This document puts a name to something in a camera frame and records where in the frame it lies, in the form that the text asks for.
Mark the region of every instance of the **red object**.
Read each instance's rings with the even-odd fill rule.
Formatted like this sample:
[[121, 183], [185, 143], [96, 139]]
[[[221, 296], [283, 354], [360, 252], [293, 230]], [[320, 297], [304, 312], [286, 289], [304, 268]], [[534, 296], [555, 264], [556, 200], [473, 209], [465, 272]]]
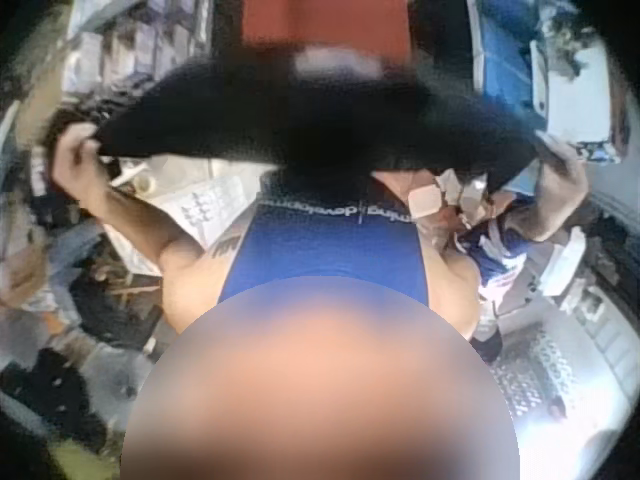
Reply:
[[253, 47], [324, 44], [393, 63], [411, 57], [406, 0], [245, 0], [242, 27]]

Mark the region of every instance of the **blue tank top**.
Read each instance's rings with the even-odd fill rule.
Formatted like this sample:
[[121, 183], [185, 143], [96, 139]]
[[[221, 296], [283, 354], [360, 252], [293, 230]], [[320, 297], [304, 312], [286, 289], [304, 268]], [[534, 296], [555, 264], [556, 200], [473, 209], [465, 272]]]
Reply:
[[406, 212], [262, 199], [220, 301], [273, 280], [300, 276], [364, 280], [428, 306], [418, 232]]

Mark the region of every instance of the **person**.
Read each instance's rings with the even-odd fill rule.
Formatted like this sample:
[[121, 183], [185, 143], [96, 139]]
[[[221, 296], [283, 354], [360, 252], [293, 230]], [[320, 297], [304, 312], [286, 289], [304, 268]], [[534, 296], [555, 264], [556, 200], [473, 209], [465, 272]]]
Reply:
[[442, 251], [408, 211], [413, 180], [429, 172], [351, 178], [286, 169], [207, 249], [167, 213], [109, 185], [91, 124], [71, 125], [55, 151], [52, 178], [99, 221], [124, 235], [163, 274], [163, 308], [178, 333], [231, 296], [275, 279], [345, 276], [428, 306], [466, 339], [480, 317], [479, 291], [504, 284], [532, 242], [549, 238], [588, 191], [575, 150], [539, 134], [534, 198], [455, 236]]

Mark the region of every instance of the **tattoo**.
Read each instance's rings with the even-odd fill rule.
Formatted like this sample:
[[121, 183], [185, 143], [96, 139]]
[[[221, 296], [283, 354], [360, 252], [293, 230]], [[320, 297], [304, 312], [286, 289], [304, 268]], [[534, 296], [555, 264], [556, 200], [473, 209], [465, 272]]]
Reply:
[[238, 248], [238, 245], [240, 244], [241, 238], [242, 237], [240, 235], [236, 235], [235, 237], [230, 237], [225, 240], [221, 240], [216, 245], [216, 248], [213, 250], [213, 254], [211, 255], [211, 258], [216, 258], [221, 255], [225, 255], [229, 251], [236, 250]]

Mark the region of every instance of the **man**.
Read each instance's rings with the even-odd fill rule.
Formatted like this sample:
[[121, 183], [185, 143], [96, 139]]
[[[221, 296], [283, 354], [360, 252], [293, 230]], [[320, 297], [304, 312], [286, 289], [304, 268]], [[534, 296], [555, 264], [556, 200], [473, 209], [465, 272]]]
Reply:
[[97, 157], [99, 145], [91, 139], [94, 132], [94, 126], [78, 124], [61, 136], [53, 179], [158, 265], [166, 318], [178, 332], [219, 302], [254, 286], [321, 275], [358, 278], [399, 291], [469, 339], [480, 315], [479, 288], [513, 276], [530, 242], [551, 236], [587, 193], [575, 152], [540, 135], [542, 167], [535, 201], [514, 202], [497, 219], [481, 223], [439, 252], [411, 222], [406, 206], [411, 182], [398, 188], [388, 180], [402, 174], [387, 173], [387, 188], [373, 177], [343, 179], [336, 172], [334, 178], [309, 179], [280, 171], [205, 251], [165, 212], [109, 186]]

